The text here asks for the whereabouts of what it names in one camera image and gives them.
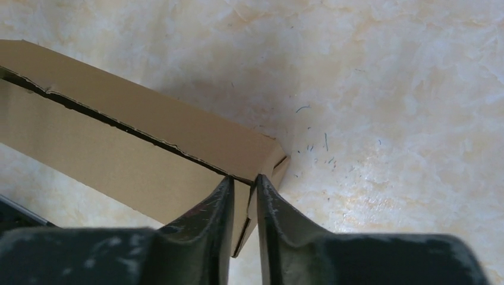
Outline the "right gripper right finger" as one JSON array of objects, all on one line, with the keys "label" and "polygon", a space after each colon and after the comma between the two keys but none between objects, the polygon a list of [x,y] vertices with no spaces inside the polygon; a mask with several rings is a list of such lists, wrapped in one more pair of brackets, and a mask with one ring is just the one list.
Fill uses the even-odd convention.
[{"label": "right gripper right finger", "polygon": [[264,284],[488,284],[473,251],[451,235],[332,233],[256,178]]}]

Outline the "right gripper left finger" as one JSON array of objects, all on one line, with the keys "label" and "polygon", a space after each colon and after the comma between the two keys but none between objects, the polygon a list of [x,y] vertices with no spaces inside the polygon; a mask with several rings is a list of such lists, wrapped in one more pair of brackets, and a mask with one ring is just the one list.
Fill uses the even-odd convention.
[{"label": "right gripper left finger", "polygon": [[234,180],[159,228],[23,227],[1,236],[2,284],[226,284]]}]

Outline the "brown cardboard box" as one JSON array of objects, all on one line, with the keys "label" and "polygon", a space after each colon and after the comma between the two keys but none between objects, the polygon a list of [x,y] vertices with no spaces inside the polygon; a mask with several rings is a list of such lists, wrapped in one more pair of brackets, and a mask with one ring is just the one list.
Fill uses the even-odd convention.
[{"label": "brown cardboard box", "polygon": [[23,40],[1,41],[1,142],[169,223],[234,178],[231,256],[256,226],[253,181],[278,186],[273,138]]}]

